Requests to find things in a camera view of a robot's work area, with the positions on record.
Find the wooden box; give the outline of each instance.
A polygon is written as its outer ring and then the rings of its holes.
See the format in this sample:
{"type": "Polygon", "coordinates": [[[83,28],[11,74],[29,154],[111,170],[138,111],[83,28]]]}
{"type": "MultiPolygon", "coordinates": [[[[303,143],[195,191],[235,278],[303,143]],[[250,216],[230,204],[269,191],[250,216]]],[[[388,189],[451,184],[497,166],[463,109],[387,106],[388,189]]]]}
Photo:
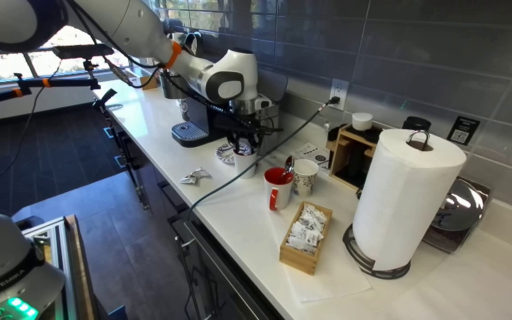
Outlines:
{"type": "Polygon", "coordinates": [[[292,220],[292,223],[291,223],[291,227],[289,227],[289,230],[287,230],[285,239],[282,241],[282,246],[280,246],[280,261],[283,261],[283,262],[287,262],[287,264],[291,264],[291,266],[294,266],[294,268],[299,268],[299,269],[303,269],[303,271],[307,271],[307,273],[315,273],[317,262],[319,262],[319,259],[321,259],[321,255],[323,255],[324,243],[326,243],[326,239],[328,239],[328,230],[330,230],[331,220],[333,220],[333,209],[324,207],[324,205],[319,205],[319,204],[315,204],[315,202],[303,200],[303,204],[299,205],[299,209],[298,209],[298,213],[296,213],[296,216],[294,216],[294,220],[292,220]],[[291,236],[291,230],[292,230],[292,225],[294,225],[294,223],[299,220],[299,216],[303,214],[305,204],[314,204],[317,209],[324,211],[326,216],[328,216],[328,221],[326,221],[326,225],[324,225],[324,229],[323,229],[324,237],[321,239],[315,253],[307,252],[307,250],[299,250],[299,248],[296,248],[296,246],[287,245],[289,236],[291,236]]]}
{"type": "Polygon", "coordinates": [[[381,125],[369,131],[340,127],[339,140],[328,143],[333,152],[331,173],[355,188],[363,188],[381,131],[381,125]]]}

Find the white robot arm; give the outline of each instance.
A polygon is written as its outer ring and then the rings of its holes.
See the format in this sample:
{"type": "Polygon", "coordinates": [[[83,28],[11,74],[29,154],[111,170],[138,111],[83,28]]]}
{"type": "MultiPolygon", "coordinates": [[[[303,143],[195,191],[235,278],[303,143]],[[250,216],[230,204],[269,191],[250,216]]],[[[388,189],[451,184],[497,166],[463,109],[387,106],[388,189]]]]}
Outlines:
{"type": "MultiPolygon", "coordinates": [[[[155,56],[209,101],[251,111],[259,108],[253,53],[230,49],[219,61],[193,56],[166,37],[163,21],[143,0],[0,0],[3,51],[40,47],[65,24],[95,33],[131,54],[155,56]]],[[[61,271],[42,264],[31,241],[10,218],[0,216],[0,303],[20,294],[43,310],[63,284],[61,271]]]]}

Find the utensil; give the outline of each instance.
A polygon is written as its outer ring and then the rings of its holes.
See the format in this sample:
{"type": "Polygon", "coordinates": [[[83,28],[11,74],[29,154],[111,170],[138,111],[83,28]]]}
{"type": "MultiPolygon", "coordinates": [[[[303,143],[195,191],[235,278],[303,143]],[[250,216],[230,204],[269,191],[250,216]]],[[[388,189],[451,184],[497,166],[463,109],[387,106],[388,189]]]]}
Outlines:
{"type": "Polygon", "coordinates": [[[292,173],[294,172],[294,156],[289,156],[287,161],[285,161],[285,173],[292,173]]]}

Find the wall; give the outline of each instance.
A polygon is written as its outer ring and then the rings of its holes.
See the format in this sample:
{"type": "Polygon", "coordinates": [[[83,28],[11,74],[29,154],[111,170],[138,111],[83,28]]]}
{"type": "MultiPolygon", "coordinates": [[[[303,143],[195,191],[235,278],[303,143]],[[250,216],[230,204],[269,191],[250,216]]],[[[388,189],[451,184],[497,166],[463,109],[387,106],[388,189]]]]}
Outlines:
{"type": "Polygon", "coordinates": [[[214,54],[250,47],[291,74],[283,108],[299,117],[344,77],[346,111],[319,122],[422,115],[445,136],[458,115],[481,118],[463,173],[512,204],[512,0],[166,0],[161,12],[212,29],[214,54]]]}

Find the metal base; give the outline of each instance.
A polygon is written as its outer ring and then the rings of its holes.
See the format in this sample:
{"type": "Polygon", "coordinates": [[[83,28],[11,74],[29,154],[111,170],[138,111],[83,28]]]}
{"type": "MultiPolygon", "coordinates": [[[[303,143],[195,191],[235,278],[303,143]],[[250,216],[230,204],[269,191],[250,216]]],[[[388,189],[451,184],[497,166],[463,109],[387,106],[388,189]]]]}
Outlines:
{"type": "Polygon", "coordinates": [[[376,259],[369,257],[358,245],[356,234],[353,232],[353,223],[344,232],[344,243],[349,250],[349,253],[360,262],[362,269],[369,275],[379,277],[379,278],[399,278],[404,277],[411,269],[411,262],[392,268],[392,269],[374,269],[376,259]]]}

